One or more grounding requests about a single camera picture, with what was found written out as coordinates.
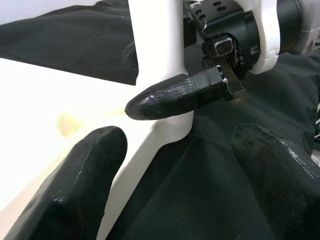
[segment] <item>black protective cover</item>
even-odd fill
[[[157,37],[145,32],[150,41]],[[124,54],[132,42],[125,0],[0,26],[2,58],[128,84],[138,73],[128,68],[135,65],[134,51]],[[201,60],[199,44],[185,49],[191,74]],[[287,136],[310,155],[319,81],[320,51],[283,54],[272,70],[246,75],[245,104],[217,101],[196,110],[191,133],[159,150],[108,239],[274,239],[230,139],[236,126],[254,123]]]

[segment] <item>black cloth background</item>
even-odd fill
[[[73,6],[0,26],[2,58],[121,83],[135,83],[133,49],[126,1]],[[199,44],[185,49],[190,73],[201,68],[201,57]],[[310,155],[319,81],[320,51],[283,54],[272,70],[247,74],[247,103],[218,101],[196,110],[191,133],[159,150],[107,239],[274,239],[230,137],[239,124],[255,123]]]

